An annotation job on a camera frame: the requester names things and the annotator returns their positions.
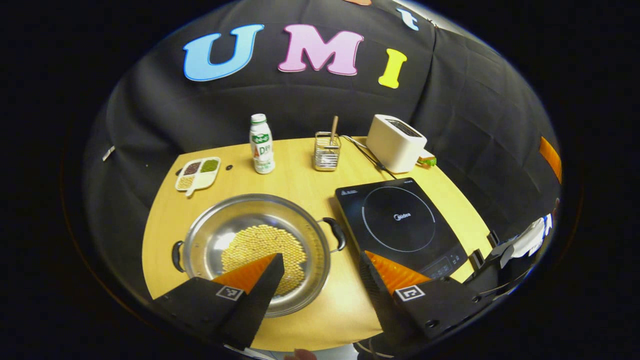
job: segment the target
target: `black pot handle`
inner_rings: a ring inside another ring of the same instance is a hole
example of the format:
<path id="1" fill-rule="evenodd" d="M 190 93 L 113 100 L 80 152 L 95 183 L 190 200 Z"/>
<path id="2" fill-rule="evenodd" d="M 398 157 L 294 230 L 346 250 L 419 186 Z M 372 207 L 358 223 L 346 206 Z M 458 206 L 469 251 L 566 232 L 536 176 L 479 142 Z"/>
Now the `black pot handle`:
<path id="1" fill-rule="evenodd" d="M 173 249 L 171 250 L 171 260 L 173 261 L 173 265 L 179 272 L 184 272 L 184 269 L 180 266 L 180 246 L 184 243 L 184 241 L 178 241 L 173 244 Z"/>
<path id="2" fill-rule="evenodd" d="M 322 218 L 321 221 L 324 221 L 331 226 L 331 232 L 333 233 L 335 238 L 338 239 L 337 249 L 331 250 L 331 252 L 336 252 L 344 249 L 344 247 L 347 245 L 347 237 L 344 236 L 344 231 L 342 231 L 342 228 L 340 227 L 338 222 L 333 218 Z"/>

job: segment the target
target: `pink letter m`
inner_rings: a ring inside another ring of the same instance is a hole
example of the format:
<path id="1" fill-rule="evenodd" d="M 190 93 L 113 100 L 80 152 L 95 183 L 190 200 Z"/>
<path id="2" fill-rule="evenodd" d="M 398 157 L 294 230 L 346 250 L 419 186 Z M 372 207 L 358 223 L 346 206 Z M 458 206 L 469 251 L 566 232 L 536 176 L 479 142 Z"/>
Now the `pink letter m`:
<path id="1" fill-rule="evenodd" d="M 358 44 L 364 40 L 360 34 L 351 31 L 337 33 L 329 42 L 325 43 L 317 29 L 311 25 L 288 25 L 285 31 L 291 34 L 287 59 L 278 65 L 284 72 L 303 71 L 307 64 L 302 62 L 302 51 L 315 71 L 324 67 L 333 55 L 333 62 L 327 70 L 334 74 L 353 76 L 358 74 L 355 68 Z"/>

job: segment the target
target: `wire basket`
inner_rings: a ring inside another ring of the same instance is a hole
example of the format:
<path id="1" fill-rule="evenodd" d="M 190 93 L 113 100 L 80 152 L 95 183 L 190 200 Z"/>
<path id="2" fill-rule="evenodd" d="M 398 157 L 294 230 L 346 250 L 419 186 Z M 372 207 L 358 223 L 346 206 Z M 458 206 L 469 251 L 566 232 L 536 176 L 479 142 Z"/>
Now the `wire basket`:
<path id="1" fill-rule="evenodd" d="M 314 166 L 318 171 L 334 171 L 338 167 L 340 157 L 340 138 L 338 134 L 331 142 L 331 132 L 316 132 L 316 144 L 314 146 Z"/>

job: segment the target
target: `blue letter u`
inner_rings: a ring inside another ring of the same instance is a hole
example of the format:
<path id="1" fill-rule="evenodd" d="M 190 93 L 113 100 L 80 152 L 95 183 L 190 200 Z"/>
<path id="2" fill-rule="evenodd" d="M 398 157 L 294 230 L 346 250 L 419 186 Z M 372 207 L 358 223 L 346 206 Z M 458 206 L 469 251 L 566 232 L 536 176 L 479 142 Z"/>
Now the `blue letter u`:
<path id="1" fill-rule="evenodd" d="M 253 54 L 253 41 L 255 34 L 264 29 L 264 25 L 254 24 L 233 29 L 231 35 L 236 36 L 236 48 L 234 55 L 224 63 L 212 64 L 209 61 L 213 42 L 221 35 L 219 33 L 205 35 L 191 41 L 183 47 L 187 53 L 184 55 L 184 75 L 193 81 L 209 81 L 229 76 L 251 60 Z"/>

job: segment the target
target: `black fabric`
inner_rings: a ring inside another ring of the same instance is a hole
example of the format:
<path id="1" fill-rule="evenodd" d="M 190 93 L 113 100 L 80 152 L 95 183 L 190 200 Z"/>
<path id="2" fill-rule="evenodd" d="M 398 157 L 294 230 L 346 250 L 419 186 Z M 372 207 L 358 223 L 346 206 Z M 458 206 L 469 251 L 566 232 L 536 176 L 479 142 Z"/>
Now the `black fabric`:
<path id="1" fill-rule="evenodd" d="M 354 136 L 367 134 L 376 113 L 411 122 L 427 136 L 438 166 L 500 238 L 553 208 L 559 186 L 538 154 L 540 135 L 559 147 L 535 93 L 490 48 L 436 29 L 415 13 L 420 30 L 411 30 L 399 7 L 392 1 L 239 1 L 172 33 L 124 75 L 95 119 L 83 195 L 95 246 L 127 288 L 149 298 L 141 269 L 143 232 L 176 157 L 246 143 L 254 113 L 267 115 L 276 140 L 313 137 L 330 128 L 334 115 L 339 133 Z M 264 29 L 244 68 L 214 81 L 185 77 L 185 44 L 221 33 L 211 55 L 212 63 L 221 63 L 234 52 L 230 31 L 249 24 Z M 363 35 L 358 74 L 331 74 L 326 66 L 280 72 L 290 24 L 315 26 L 325 42 L 340 31 Z M 388 48 L 408 58 L 397 89 L 378 83 Z M 103 162 L 112 145 L 115 152 Z"/>
<path id="2" fill-rule="evenodd" d="M 561 155 L 550 120 L 526 80 L 489 47 L 436 29 L 412 125 L 499 238 L 554 208 L 560 184 L 538 150 L 544 136 Z"/>

